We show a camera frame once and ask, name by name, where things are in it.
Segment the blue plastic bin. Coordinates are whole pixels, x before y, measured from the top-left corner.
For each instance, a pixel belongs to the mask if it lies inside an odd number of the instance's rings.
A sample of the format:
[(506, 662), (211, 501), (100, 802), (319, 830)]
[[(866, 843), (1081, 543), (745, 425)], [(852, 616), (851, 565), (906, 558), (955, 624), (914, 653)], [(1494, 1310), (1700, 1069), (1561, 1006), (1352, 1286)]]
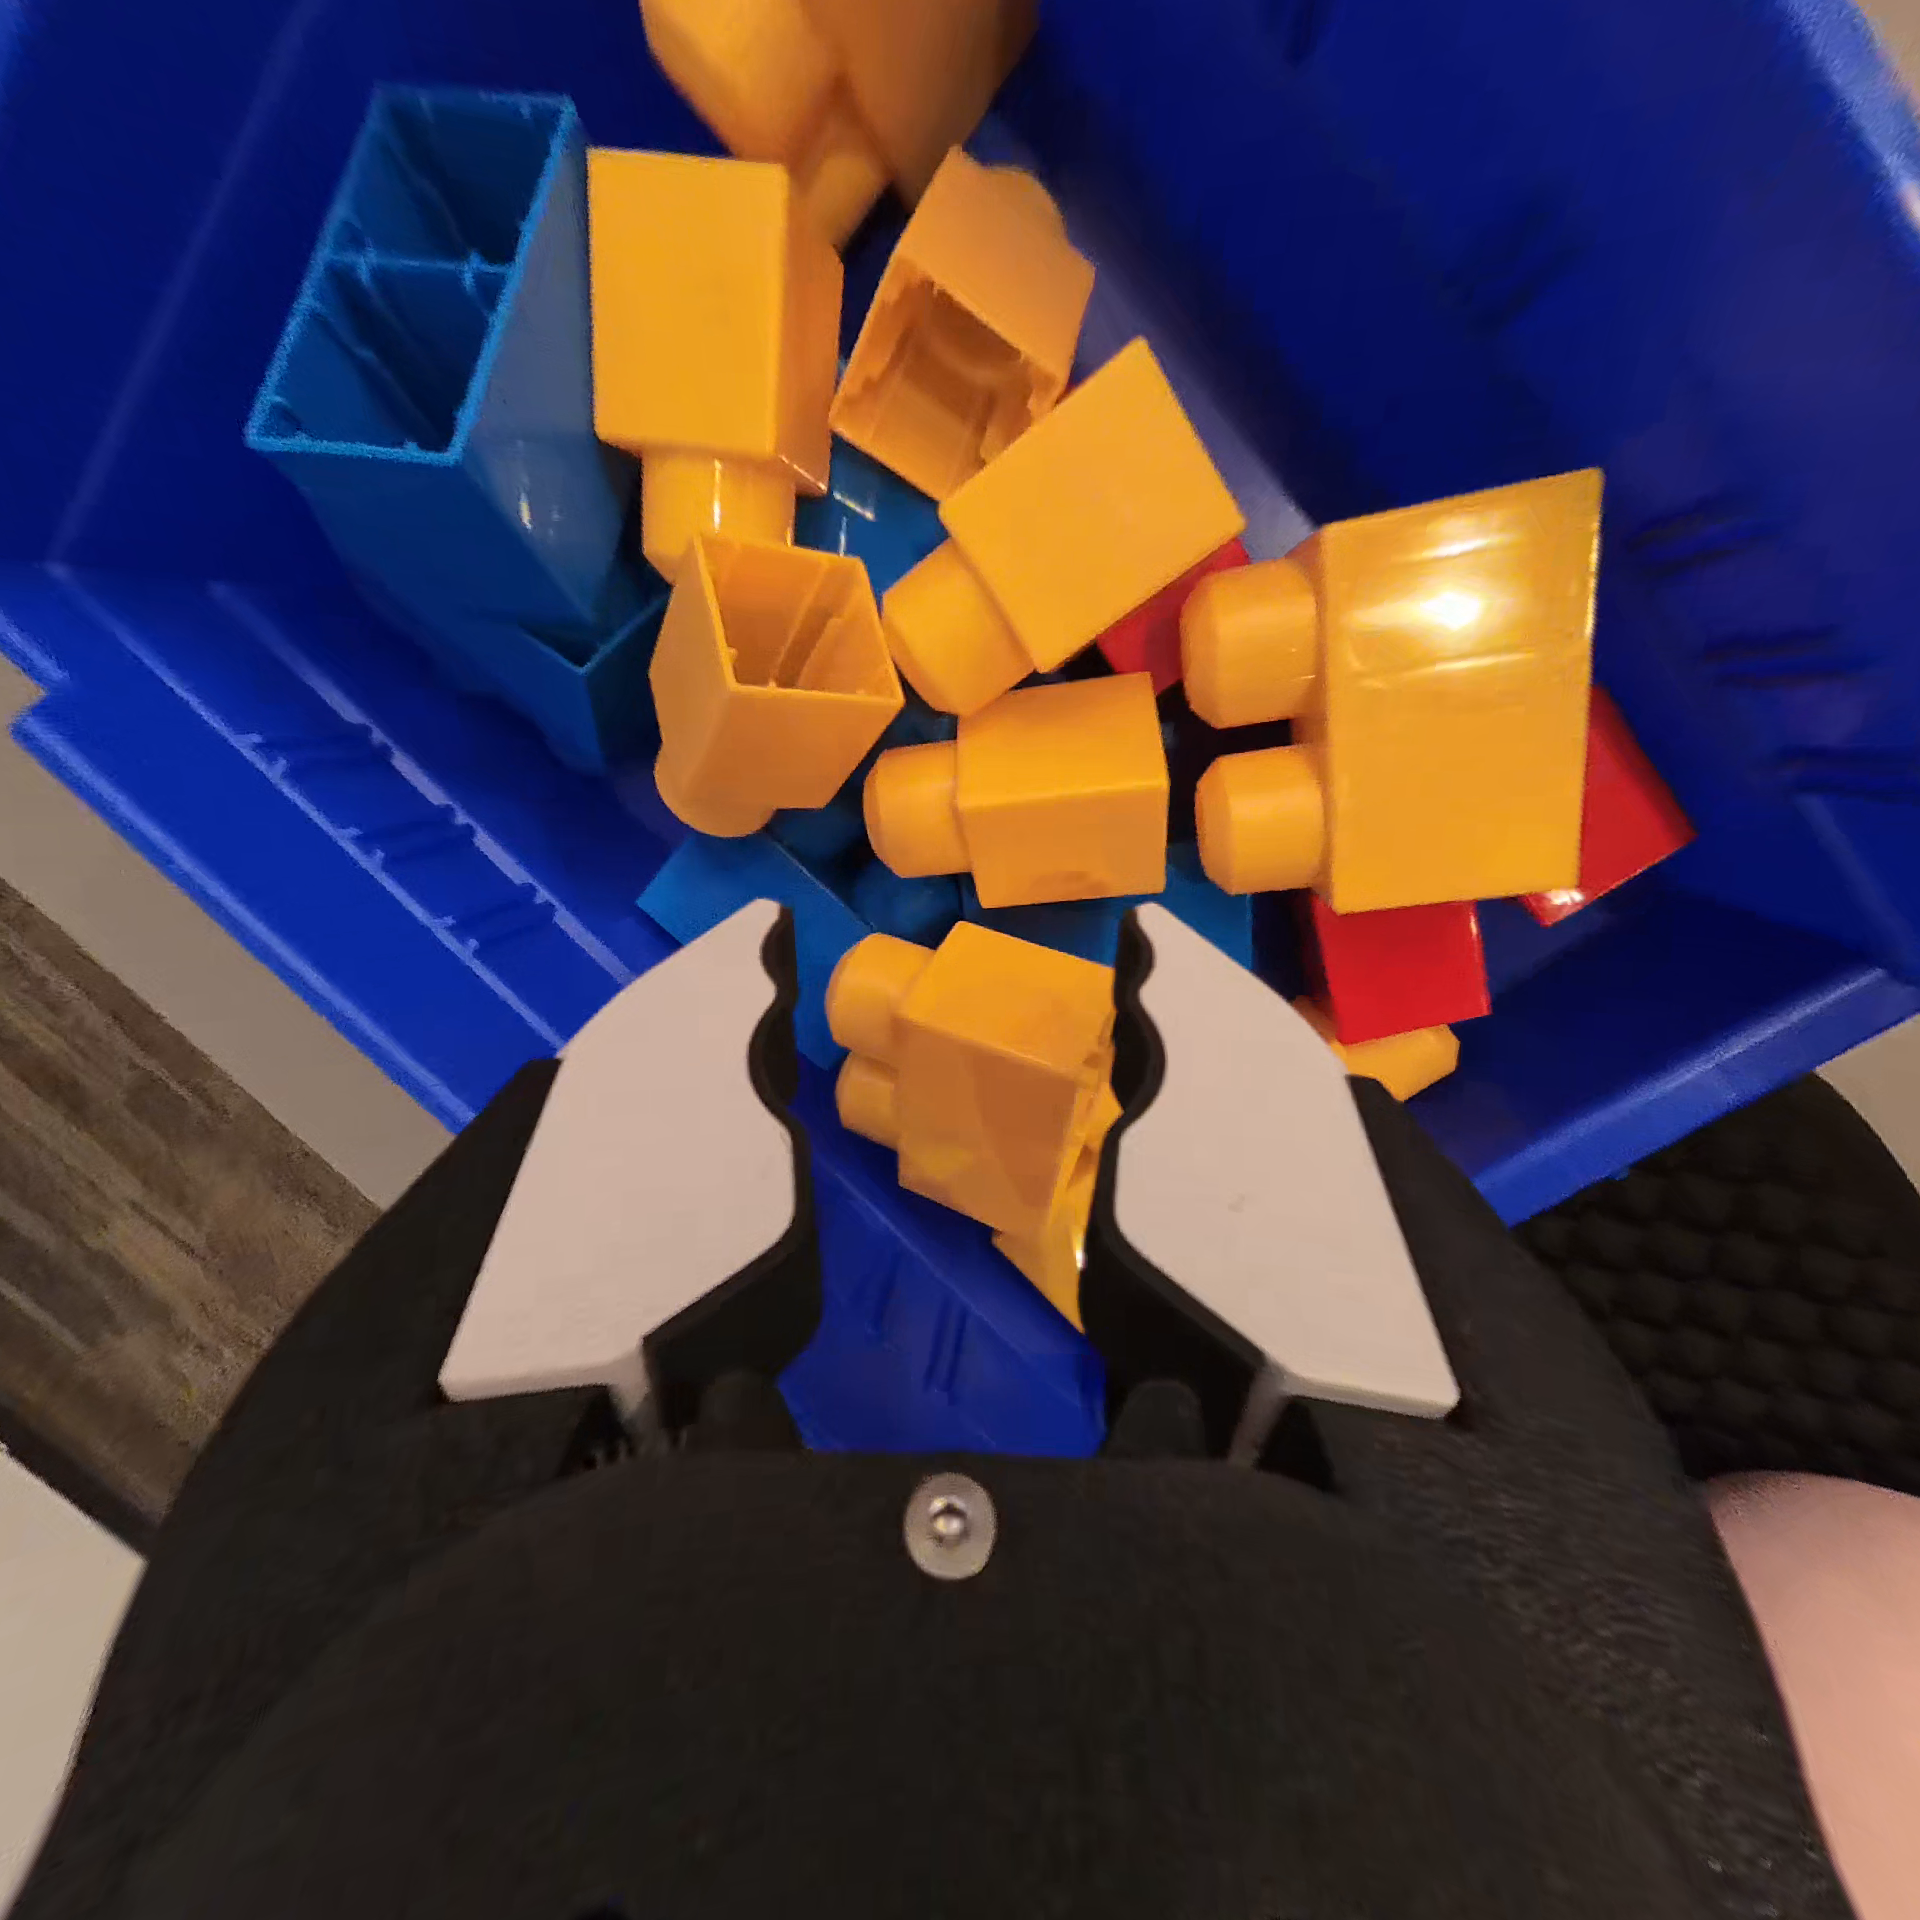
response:
[[(450, 1128), (665, 952), (665, 850), (244, 446), (377, 85), (704, 130), (635, 3), (6, 3), (20, 745)], [(1506, 1221), (1916, 1016), (1916, 123), (1848, 3), (1044, 3), (980, 130), (1250, 520), (1604, 472), (1599, 680), (1697, 838), (1414, 1111)]]

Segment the black wrist rest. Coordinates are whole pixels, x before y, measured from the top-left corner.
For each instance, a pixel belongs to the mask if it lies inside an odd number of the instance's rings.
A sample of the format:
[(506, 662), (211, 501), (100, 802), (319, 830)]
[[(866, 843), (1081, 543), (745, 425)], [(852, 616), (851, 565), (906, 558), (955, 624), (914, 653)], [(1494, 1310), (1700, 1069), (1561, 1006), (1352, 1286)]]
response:
[(1809, 1073), (1515, 1227), (1695, 1481), (1918, 1494), (1918, 1197)]

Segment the red mega block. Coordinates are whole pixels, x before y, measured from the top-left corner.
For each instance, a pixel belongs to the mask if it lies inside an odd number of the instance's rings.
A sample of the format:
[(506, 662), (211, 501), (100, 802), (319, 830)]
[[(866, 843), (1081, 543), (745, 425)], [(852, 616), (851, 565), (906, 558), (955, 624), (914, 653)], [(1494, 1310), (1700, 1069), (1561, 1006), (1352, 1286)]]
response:
[(1347, 1045), (1459, 1025), (1494, 1013), (1476, 903), (1340, 914), (1300, 904), (1305, 1003)]
[(1154, 694), (1185, 675), (1182, 616), (1196, 587), (1224, 568), (1240, 568), (1250, 555), (1240, 536), (1176, 576), (1123, 618), (1113, 621), (1095, 647), (1113, 673), (1145, 673)]
[(1570, 887), (1520, 896), (1544, 926), (1570, 920), (1697, 838), (1691, 817), (1643, 753), (1603, 685), (1591, 687), (1578, 874)]

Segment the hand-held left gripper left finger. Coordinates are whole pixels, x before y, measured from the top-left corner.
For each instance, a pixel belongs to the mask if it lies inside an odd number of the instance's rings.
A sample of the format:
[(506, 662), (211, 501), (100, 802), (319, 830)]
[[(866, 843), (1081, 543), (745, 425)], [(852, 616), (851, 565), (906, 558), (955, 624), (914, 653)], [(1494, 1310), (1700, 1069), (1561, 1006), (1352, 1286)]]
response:
[(794, 1424), (826, 1307), (794, 1113), (799, 941), (751, 899), (566, 1045), (439, 1368), (450, 1403), (596, 1386), (625, 1424)]

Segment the pile of orange mega blocks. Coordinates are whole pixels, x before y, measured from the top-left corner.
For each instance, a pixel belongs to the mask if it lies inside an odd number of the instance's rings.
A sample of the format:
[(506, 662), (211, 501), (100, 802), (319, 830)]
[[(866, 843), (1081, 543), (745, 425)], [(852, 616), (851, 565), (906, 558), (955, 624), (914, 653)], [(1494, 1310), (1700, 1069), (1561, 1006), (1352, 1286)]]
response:
[[(641, 3), (727, 158), (587, 153), (592, 423), (641, 462), (671, 595), (649, 664), (660, 803), (708, 837), (823, 810), (977, 914), (1160, 896), (1174, 774), (1145, 673), (1064, 680), (1243, 536), (1154, 347), (1072, 377), (1095, 290), (1044, 184), (966, 141), (1036, 3)], [(940, 504), (880, 600), (794, 543), (842, 435)], [(1185, 697), (1290, 743), (1212, 759), (1196, 851), (1226, 896), (1340, 914), (1578, 877), (1603, 472), (1323, 522), (1202, 579)], [(1459, 1025), (1334, 1040), (1415, 1097)]]

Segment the person's left forearm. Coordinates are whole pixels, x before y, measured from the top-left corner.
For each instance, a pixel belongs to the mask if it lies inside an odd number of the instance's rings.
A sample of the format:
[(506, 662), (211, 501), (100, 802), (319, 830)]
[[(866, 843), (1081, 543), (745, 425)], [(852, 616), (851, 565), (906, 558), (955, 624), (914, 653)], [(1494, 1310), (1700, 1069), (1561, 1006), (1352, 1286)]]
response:
[(1918, 1498), (1750, 1471), (1707, 1503), (1856, 1913), (1918, 1914)]

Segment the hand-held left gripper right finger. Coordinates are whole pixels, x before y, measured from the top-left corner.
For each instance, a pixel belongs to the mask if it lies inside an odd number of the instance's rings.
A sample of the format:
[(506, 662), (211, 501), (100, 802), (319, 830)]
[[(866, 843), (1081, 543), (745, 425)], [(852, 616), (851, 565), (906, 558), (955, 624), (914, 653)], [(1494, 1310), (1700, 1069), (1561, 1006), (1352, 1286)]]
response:
[(1121, 923), (1113, 1089), (1089, 1213), (1110, 1421), (1180, 1384), (1201, 1424), (1294, 1401), (1442, 1418), (1459, 1403), (1352, 1075), (1199, 929)]

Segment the orange two-stud mega block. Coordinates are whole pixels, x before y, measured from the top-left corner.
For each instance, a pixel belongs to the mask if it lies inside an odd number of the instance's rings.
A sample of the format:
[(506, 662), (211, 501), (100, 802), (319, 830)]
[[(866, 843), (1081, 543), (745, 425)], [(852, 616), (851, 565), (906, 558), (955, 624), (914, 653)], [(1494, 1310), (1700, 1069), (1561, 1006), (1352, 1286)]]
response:
[(842, 1125), (896, 1154), (903, 1187), (1038, 1237), (1111, 1086), (1113, 966), (979, 923), (932, 949), (874, 933), (826, 1015)]

